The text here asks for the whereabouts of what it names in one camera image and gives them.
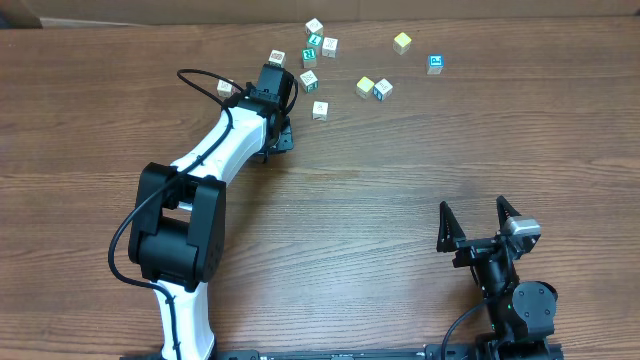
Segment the blue-sided wooden block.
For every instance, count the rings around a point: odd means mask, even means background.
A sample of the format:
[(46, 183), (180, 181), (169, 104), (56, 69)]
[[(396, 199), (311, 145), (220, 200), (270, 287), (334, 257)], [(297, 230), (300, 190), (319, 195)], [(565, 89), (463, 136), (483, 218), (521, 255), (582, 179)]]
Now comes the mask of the blue-sided wooden block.
[(386, 78), (383, 78), (374, 85), (373, 95), (379, 101), (384, 101), (388, 96), (392, 94), (392, 91), (393, 85)]

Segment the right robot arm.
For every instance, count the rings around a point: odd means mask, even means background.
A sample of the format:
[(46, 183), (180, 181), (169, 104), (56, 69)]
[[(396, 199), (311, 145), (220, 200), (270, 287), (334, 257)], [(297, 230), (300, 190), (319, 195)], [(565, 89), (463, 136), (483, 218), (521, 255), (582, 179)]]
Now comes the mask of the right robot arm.
[[(562, 359), (562, 347), (548, 342), (555, 331), (557, 290), (546, 282), (522, 282), (515, 268), (515, 262), (538, 243), (540, 224), (521, 215), (502, 196), (496, 199), (496, 208), (495, 235), (469, 240), (448, 203), (439, 205), (436, 250), (452, 252), (453, 266), (470, 270), (482, 301), (456, 319), (441, 345), (427, 353), (437, 359)], [(454, 330), (480, 309), (487, 311), (492, 331), (478, 335), (470, 345), (450, 345)]]

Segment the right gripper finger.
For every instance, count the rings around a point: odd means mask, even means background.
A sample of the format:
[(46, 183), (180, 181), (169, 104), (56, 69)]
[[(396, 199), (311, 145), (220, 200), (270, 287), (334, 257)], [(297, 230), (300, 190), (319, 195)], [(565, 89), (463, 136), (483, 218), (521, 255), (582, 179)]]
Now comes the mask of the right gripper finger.
[(438, 252), (454, 252), (466, 240), (466, 235), (446, 201), (439, 205)]
[(521, 214), (502, 195), (496, 199), (496, 208), (501, 231), (514, 231)]

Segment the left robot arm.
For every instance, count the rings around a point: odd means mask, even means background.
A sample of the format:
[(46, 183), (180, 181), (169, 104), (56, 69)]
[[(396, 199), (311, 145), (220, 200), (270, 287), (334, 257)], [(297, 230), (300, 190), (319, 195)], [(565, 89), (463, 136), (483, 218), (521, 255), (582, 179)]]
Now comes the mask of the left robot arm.
[(234, 96), (190, 152), (143, 169), (123, 224), (131, 229), (128, 256), (141, 270), (138, 284), (155, 293), (160, 308), (164, 344), (156, 358), (212, 357), (208, 283), (224, 250), (226, 190), (252, 156), (292, 148), (290, 109), (280, 95)]

